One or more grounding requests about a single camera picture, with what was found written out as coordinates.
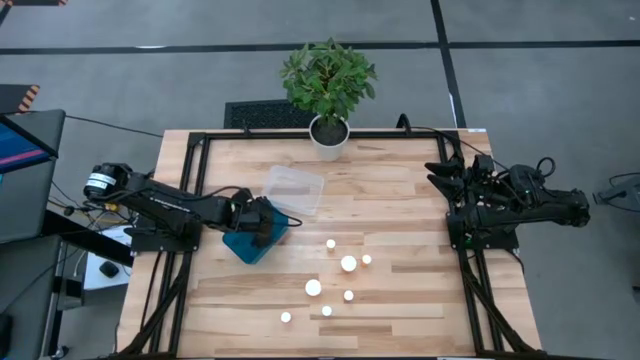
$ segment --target clear plastic container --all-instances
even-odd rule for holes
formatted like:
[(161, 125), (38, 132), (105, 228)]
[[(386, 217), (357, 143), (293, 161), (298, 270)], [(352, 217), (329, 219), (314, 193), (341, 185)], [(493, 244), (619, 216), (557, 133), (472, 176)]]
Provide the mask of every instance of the clear plastic container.
[(320, 175), (275, 165), (262, 191), (279, 208), (314, 215), (320, 202), (324, 178)]

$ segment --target monitor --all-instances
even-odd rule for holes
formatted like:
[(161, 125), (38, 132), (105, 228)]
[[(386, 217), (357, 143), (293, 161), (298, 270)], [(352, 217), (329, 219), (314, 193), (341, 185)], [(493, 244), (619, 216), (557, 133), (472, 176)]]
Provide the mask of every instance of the monitor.
[(51, 161), (58, 153), (44, 142), (0, 115), (0, 174)]

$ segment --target gray floor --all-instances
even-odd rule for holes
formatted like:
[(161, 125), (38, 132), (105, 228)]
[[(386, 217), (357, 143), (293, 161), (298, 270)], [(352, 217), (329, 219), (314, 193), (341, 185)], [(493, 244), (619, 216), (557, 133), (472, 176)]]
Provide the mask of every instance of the gray floor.
[[(452, 41), (639, 38), (640, 3), (625, 0), (443, 0)], [(85, 47), (434, 41), (428, 1), (418, 0), (71, 0), (65, 7), (14, 8), (0, 47)], [(400, 112), (416, 125), (452, 127), (437, 50), (368, 51), (378, 98), (353, 116), (356, 127), (393, 126)], [(42, 86), (35, 109), (162, 132), (220, 128), (227, 101), (280, 99), (283, 52), (0, 56), (0, 83)], [(591, 193), (617, 173), (638, 171), (640, 48), (455, 50), (469, 127), (489, 131), (504, 163), (553, 156), (549, 186)], [(81, 199), (94, 164), (124, 161), (147, 171), (159, 140), (68, 120), (55, 180)], [(594, 207), (584, 229), (552, 224), (519, 230), (526, 279), (546, 350), (636, 359), (640, 306), (640, 222)], [(106, 354), (122, 289), (65, 316), (70, 359)]]

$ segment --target wooden tabletop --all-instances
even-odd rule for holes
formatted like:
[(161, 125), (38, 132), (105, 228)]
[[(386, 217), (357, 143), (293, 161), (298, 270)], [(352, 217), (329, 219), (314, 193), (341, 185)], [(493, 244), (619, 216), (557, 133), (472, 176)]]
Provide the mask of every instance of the wooden tabletop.
[[(460, 136), (490, 152), (486, 133), (461, 130)], [(187, 137), (188, 131), (165, 132), (156, 180), (178, 186)], [(475, 154), (463, 150), (470, 165)], [(191, 191), (198, 158), (196, 151)], [(237, 258), (220, 232), (204, 231), (193, 257), (178, 355), (474, 355), (458, 261), (444, 221), (448, 207), (426, 178), (427, 161), (439, 161), (431, 139), (352, 139), (335, 162), (318, 161), (309, 140), (214, 140), (203, 193), (238, 185), (261, 194), (273, 165), (321, 175), (325, 187), (316, 215), (300, 216), (304, 225), (291, 228), (256, 265)], [(326, 250), (329, 238), (337, 242), (334, 252)], [(371, 265), (342, 272), (343, 256), (363, 254), (371, 255)], [(118, 331), (120, 349), (139, 330), (155, 257), (149, 253), (135, 260)], [(486, 251), (486, 257), (496, 304), (523, 339), (539, 348), (520, 265), (505, 251)], [(322, 283), (317, 297), (305, 294), (310, 279)], [(355, 294), (351, 303), (342, 297), (347, 289)], [(155, 302), (154, 295), (151, 309)], [(331, 317), (322, 316), (323, 305), (333, 308)], [(479, 310), (485, 346), (491, 348), (486, 313), (481, 305)], [(288, 324), (280, 322), (284, 311), (292, 314)], [(167, 348), (172, 319), (170, 310), (161, 350)]]

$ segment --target white ball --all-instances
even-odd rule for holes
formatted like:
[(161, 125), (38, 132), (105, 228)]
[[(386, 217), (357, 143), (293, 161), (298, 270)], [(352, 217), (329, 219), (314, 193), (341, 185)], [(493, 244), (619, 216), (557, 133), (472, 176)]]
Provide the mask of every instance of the white ball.
[(331, 309), (331, 306), (323, 306), (322, 307), (322, 315), (324, 316), (331, 316), (331, 313), (333, 312), (333, 310)]
[(289, 321), (291, 321), (291, 314), (289, 314), (288, 312), (283, 312), (282, 315), (280, 315), (280, 321), (282, 321), (283, 323), (288, 323)]
[(353, 291), (347, 290), (344, 292), (344, 299), (347, 301), (353, 300)]
[(342, 270), (346, 272), (352, 272), (356, 269), (356, 265), (358, 265), (358, 262), (353, 256), (345, 256), (342, 258), (342, 260), (340, 260), (340, 265), (342, 265)]
[(307, 295), (309, 296), (318, 296), (322, 291), (322, 285), (320, 285), (320, 281), (311, 279), (307, 281), (307, 285), (305, 285), (304, 291), (306, 291)]

